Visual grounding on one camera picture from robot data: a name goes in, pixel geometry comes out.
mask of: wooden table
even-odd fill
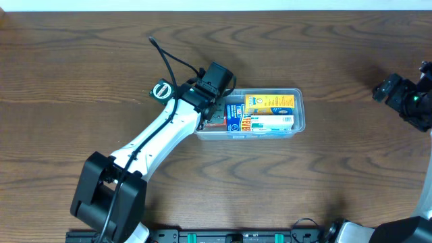
[[[374,102],[397,72],[432,60],[430,12],[6,13],[0,29],[0,242],[62,242],[94,151],[120,148],[162,106],[160,45],[193,66],[216,60],[238,88],[296,87],[306,130],[290,140],[181,142],[148,185],[150,227],[285,228],[338,216],[367,226],[409,217],[428,134]],[[179,82],[193,73],[171,62]]]

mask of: clear plastic container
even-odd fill
[[[227,131],[227,126],[206,127],[195,131],[201,140],[244,140],[244,139],[282,139],[291,138],[306,127],[303,96],[297,88],[237,88],[225,98],[225,103],[244,103],[244,95],[294,95],[294,125],[288,131]]]

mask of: green tape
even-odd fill
[[[196,243],[196,234],[188,234],[188,243]]]
[[[275,243],[284,243],[284,235],[275,234]]]

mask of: white wall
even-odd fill
[[[431,10],[432,0],[0,0],[5,11]]]

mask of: yellow box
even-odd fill
[[[292,115],[295,98],[292,94],[246,94],[244,104],[248,115]]]

